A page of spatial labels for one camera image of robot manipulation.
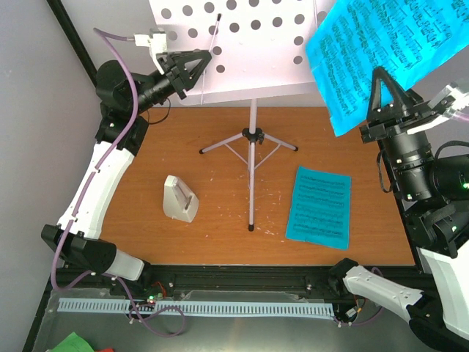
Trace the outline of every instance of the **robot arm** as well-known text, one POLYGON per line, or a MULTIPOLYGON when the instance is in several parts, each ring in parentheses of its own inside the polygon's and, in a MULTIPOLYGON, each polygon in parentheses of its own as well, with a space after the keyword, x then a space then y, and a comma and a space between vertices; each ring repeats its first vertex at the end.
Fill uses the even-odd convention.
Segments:
POLYGON ((469 155, 438 158, 444 147, 469 143, 449 142, 434 157, 424 130, 466 107, 468 93, 469 81, 459 80, 423 102, 379 67, 373 72, 367 124, 360 127, 363 142, 383 146, 396 179, 394 195, 415 202, 404 213, 404 225, 432 269, 438 295, 398 285, 349 259, 330 270, 333 291, 389 309, 439 351, 469 350, 469 155), (382 82, 394 99, 384 107, 382 82))
MULTIPOLYGON (((210 60, 208 51, 167 54, 166 59, 158 58, 158 70, 148 76, 133 73, 138 92, 138 113, 156 103, 163 103, 175 92, 181 99, 185 98, 185 90, 194 87, 210 60), (185 64, 193 61, 199 63, 187 70, 185 64)), ((117 61, 106 62, 98 70, 96 93, 102 100, 103 118, 96 134, 92 160, 70 206, 57 225, 44 226, 41 237, 56 251, 60 237, 73 220, 62 247, 62 259, 97 274, 107 273, 136 281, 146 263, 99 237, 109 203, 121 177, 139 152, 148 122, 138 116, 117 147, 96 169, 98 161, 124 130, 133 108, 129 82, 117 61), (77 204, 80 205, 79 213, 75 212, 77 204)))

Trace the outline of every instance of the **tripod base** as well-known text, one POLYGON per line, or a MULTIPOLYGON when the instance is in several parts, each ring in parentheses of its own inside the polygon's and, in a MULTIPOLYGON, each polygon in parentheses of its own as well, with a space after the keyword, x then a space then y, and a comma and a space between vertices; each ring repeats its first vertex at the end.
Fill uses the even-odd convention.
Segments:
POLYGON ((224 139, 219 143, 215 143, 214 145, 210 145, 209 147, 203 148, 199 150, 200 154, 205 154, 215 148, 221 147, 224 145, 228 149, 230 149, 239 159, 241 159, 247 166, 249 171, 249 231, 254 231, 254 172, 255 170, 261 166, 269 157, 274 154, 278 148, 286 147, 291 149, 295 152, 298 151, 298 147, 286 143, 270 134, 264 133, 261 128, 256 127, 256 116, 257 116, 257 100, 253 99, 251 101, 251 113, 249 119, 249 128, 245 128, 243 132, 238 133, 232 137, 224 139), (230 142, 236 141, 239 138, 247 138, 249 141, 249 153, 248 153, 248 160, 245 160, 236 150, 229 146, 230 142), (272 150, 265 158, 263 158, 257 165, 256 165, 256 143, 262 144, 264 139, 268 139, 277 144, 274 150, 272 150))

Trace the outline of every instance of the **blue paper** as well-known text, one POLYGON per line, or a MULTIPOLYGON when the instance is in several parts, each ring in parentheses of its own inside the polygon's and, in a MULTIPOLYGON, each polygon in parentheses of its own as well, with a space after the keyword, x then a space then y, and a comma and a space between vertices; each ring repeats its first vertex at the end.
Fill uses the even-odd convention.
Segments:
POLYGON ((407 90, 467 44, 469 0, 344 0, 306 55, 341 136, 366 119, 374 68, 383 66, 407 90))
POLYGON ((347 249, 350 228, 349 176, 298 169, 288 218, 290 240, 347 249))

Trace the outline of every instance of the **white music stand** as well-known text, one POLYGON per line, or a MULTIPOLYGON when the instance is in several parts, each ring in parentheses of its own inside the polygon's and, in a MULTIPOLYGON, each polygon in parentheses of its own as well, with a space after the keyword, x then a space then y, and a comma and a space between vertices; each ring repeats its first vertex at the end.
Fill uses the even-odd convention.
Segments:
POLYGON ((298 147, 263 133, 256 126, 257 99, 316 92, 304 45, 317 30, 334 0, 149 0, 155 21, 168 35, 169 51, 209 49, 217 15, 212 61, 204 78, 187 92, 183 105, 251 100, 249 129, 199 152, 226 145, 248 165, 249 230, 254 230, 254 171, 280 146, 298 147), (228 143, 247 136, 246 161, 228 143), (255 165, 259 138, 277 147, 255 165))

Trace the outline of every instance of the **wooden table surface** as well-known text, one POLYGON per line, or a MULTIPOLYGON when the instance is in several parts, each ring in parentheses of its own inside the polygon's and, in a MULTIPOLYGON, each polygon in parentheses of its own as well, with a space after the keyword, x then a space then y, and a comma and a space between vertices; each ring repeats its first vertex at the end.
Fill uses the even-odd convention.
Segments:
MULTIPOLYGON (((163 109, 152 109, 152 121, 163 109)), ((111 201, 102 239, 160 264, 333 265, 344 257, 364 265, 412 265, 394 198, 380 190, 378 147, 362 144, 358 129, 336 138, 323 108, 259 108, 265 133, 299 146, 281 147, 256 171, 255 230, 248 227, 248 172, 228 148, 199 149, 241 132, 247 108, 178 108, 149 127, 143 146, 111 201), (347 251, 285 238, 299 166, 352 177, 347 251), (163 213, 167 175, 181 177, 199 198, 190 224, 163 213)), ((247 158, 248 142, 233 148, 247 158)), ((257 162, 276 144, 256 148, 257 162)))

